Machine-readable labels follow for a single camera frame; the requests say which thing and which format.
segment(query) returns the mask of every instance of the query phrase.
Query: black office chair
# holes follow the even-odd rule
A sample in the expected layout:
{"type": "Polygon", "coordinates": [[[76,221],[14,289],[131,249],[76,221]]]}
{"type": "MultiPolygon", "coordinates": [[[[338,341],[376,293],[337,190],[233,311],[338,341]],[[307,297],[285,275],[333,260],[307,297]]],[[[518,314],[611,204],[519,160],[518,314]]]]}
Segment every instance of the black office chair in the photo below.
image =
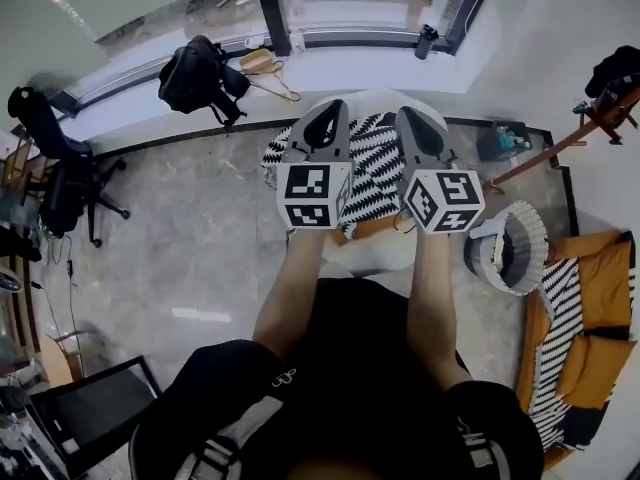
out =
{"type": "Polygon", "coordinates": [[[144,357],[138,356],[32,395],[26,409],[73,480],[126,444],[161,393],[144,357]]]}
{"type": "Polygon", "coordinates": [[[129,211],[118,208],[102,196],[102,189],[115,170],[125,170],[125,162],[119,159],[100,173],[89,144],[67,137],[47,98],[32,87],[17,87],[9,97],[8,111],[11,117],[20,120],[44,156],[58,160],[47,183],[27,185],[27,190],[45,191],[40,219],[46,230],[57,237],[72,231],[86,205],[89,240],[100,247],[102,240],[94,236],[96,204],[118,213],[125,220],[131,216],[129,211]]]}

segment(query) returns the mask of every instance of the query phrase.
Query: laundry basket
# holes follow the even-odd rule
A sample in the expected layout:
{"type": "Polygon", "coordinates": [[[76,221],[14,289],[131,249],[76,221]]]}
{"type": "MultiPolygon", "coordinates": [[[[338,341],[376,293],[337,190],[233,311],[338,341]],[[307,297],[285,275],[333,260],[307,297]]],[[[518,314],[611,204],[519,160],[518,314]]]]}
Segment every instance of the laundry basket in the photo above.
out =
{"type": "Polygon", "coordinates": [[[516,201],[491,221],[497,234],[467,238],[465,264],[499,290],[526,295],[540,284],[547,259],[542,219],[529,203],[516,201]]]}

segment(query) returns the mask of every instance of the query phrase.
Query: striped cloth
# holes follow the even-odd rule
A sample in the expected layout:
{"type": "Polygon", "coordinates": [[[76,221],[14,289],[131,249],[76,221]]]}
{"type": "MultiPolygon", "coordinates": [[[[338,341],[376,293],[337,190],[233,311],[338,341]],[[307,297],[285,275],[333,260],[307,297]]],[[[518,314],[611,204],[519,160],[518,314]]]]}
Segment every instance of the striped cloth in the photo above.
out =
{"type": "MultiPolygon", "coordinates": [[[[629,270],[629,288],[633,311],[634,268],[629,270]]],[[[587,445],[583,443],[565,441],[564,420],[571,406],[564,403],[563,396],[555,393],[573,337],[583,331],[578,259],[562,260],[546,268],[539,294],[551,320],[551,327],[536,349],[533,396],[528,412],[538,429],[545,451],[556,443],[585,450],[587,445]]]]}
{"type": "MultiPolygon", "coordinates": [[[[394,215],[400,210],[396,182],[402,178],[404,162],[400,158],[393,112],[374,114],[349,123],[349,156],[355,161],[351,198],[340,217],[342,229],[356,222],[394,215]]],[[[272,140],[262,158],[265,181],[275,188],[275,169],[287,149],[291,127],[272,140]]]]}

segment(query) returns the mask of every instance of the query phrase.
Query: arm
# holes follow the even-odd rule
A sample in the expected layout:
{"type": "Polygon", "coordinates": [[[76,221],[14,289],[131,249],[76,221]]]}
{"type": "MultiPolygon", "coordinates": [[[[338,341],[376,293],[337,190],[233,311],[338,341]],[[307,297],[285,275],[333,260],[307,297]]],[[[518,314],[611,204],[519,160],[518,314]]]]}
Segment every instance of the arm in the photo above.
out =
{"type": "Polygon", "coordinates": [[[253,341],[270,349],[282,361],[307,331],[325,236],[325,230],[296,231],[260,309],[253,341]]]}
{"type": "Polygon", "coordinates": [[[447,235],[418,231],[407,341],[443,391],[471,380],[456,361],[456,313],[447,235]]]}

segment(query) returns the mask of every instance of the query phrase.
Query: black thermos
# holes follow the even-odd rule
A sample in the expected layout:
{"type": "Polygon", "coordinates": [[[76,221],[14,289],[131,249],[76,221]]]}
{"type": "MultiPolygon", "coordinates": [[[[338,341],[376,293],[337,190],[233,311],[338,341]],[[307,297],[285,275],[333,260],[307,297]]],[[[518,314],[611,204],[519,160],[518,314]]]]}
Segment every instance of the black thermos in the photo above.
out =
{"type": "Polygon", "coordinates": [[[422,30],[420,30],[420,38],[418,39],[418,44],[416,45],[416,57],[419,59],[426,59],[427,54],[431,50],[434,41],[436,41],[440,36],[438,35],[438,31],[429,25],[423,25],[422,30]]]}

